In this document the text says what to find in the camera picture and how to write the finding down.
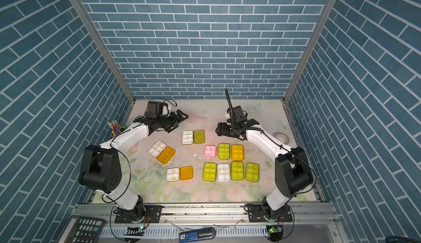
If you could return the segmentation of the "pink pillbox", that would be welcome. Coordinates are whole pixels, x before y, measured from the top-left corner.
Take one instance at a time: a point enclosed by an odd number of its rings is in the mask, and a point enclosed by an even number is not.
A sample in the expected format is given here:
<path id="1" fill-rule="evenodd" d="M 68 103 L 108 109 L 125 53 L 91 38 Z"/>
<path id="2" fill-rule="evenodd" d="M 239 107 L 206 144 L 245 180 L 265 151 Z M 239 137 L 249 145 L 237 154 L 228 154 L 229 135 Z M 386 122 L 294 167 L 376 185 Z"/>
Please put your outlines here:
<path id="1" fill-rule="evenodd" d="M 217 147 L 215 145 L 206 145 L 204 149 L 206 158 L 215 158 L 217 156 Z"/>

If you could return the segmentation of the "clear pillbox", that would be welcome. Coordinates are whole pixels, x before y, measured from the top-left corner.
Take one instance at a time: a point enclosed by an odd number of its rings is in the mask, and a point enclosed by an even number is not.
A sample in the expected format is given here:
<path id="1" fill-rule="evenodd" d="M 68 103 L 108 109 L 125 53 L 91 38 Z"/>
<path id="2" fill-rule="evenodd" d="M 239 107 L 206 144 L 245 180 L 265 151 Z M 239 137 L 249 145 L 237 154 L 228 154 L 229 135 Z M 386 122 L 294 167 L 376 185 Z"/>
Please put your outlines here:
<path id="1" fill-rule="evenodd" d="M 227 183 L 231 179 L 230 164 L 217 164 L 217 180 L 219 183 Z"/>

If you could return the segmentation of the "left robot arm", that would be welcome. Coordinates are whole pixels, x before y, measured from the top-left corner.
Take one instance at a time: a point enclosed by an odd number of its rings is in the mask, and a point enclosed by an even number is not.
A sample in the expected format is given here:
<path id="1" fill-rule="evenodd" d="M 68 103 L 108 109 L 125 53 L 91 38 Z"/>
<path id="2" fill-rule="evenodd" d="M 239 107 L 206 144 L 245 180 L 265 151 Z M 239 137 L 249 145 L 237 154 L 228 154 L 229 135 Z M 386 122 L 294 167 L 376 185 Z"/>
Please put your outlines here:
<path id="1" fill-rule="evenodd" d="M 136 117 L 127 130 L 110 141 L 87 146 L 83 152 L 78 178 L 80 185 L 105 195 L 109 199 L 108 203 L 117 205 L 119 214 L 127 222 L 144 222 L 146 210 L 143 199 L 129 190 L 129 184 L 123 184 L 120 158 L 124 157 L 129 162 L 128 156 L 123 153 L 125 150 L 156 130 L 172 132 L 188 118 L 181 110 L 171 111 L 166 115 L 146 112 L 144 116 Z"/>

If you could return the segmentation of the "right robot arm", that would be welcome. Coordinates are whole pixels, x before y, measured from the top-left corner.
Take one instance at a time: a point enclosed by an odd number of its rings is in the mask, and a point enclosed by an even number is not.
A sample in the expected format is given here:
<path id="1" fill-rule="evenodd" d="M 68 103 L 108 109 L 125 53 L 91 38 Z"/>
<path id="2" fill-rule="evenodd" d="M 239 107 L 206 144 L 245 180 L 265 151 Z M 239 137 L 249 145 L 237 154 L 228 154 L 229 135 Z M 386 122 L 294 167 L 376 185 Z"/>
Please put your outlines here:
<path id="1" fill-rule="evenodd" d="M 227 109 L 227 121 L 216 128 L 218 136 L 247 140 L 255 144 L 275 164 L 276 188 L 262 201 L 262 211 L 268 220 L 278 219 L 280 210 L 296 195 L 314 188 L 316 174 L 310 167 L 304 149 L 292 148 L 268 134 L 240 106 Z"/>

